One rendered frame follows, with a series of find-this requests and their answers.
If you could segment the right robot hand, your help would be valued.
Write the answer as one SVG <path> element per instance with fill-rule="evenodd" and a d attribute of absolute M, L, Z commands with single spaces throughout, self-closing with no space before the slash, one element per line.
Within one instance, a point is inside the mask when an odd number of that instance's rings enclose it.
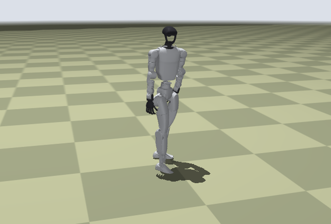
<path fill-rule="evenodd" d="M 154 106 L 153 100 L 154 100 L 154 95 L 152 94 L 151 99 L 147 99 L 148 102 L 146 103 L 146 112 L 149 114 L 155 114 L 153 108 L 155 108 L 155 110 L 157 111 L 156 107 Z"/>

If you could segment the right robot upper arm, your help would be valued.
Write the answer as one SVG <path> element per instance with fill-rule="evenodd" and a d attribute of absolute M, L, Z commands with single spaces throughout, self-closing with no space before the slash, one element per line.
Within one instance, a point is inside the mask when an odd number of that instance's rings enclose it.
<path fill-rule="evenodd" d="M 158 55 L 159 49 L 153 49 L 148 52 L 148 72 L 151 73 L 151 79 L 155 79 L 157 77 L 157 73 L 154 71 L 154 69 Z"/>

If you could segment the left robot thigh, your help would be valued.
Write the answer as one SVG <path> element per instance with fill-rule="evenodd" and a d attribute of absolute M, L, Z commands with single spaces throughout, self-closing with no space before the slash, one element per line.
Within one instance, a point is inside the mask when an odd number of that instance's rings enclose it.
<path fill-rule="evenodd" d="M 169 109 L 169 127 L 170 127 L 171 124 L 173 123 L 175 117 L 176 117 L 177 110 L 178 110 L 178 103 L 179 103 L 178 94 L 173 91 L 172 97 L 168 101 L 170 101 L 168 103 L 168 109 Z"/>

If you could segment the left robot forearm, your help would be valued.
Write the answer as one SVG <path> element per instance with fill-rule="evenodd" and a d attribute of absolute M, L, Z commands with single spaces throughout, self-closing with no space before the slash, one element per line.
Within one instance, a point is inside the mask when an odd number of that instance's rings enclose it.
<path fill-rule="evenodd" d="M 184 77 L 184 75 L 182 75 L 182 76 L 176 75 L 176 81 L 175 81 L 176 83 L 174 84 L 174 88 L 173 88 L 174 91 L 177 92 L 178 89 L 181 87 L 183 77 Z"/>

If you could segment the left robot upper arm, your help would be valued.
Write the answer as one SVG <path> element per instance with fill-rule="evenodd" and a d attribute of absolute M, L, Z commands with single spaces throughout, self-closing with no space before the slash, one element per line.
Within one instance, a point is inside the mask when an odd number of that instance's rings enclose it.
<path fill-rule="evenodd" d="M 178 76 L 182 76 L 186 73 L 185 69 L 183 68 L 184 64 L 185 64 L 185 59 L 186 59 L 186 56 L 187 56 L 187 52 L 182 49 L 182 48 L 179 48 L 180 49 L 180 60 L 179 60 L 179 67 L 178 67 L 178 73 L 177 75 Z"/>

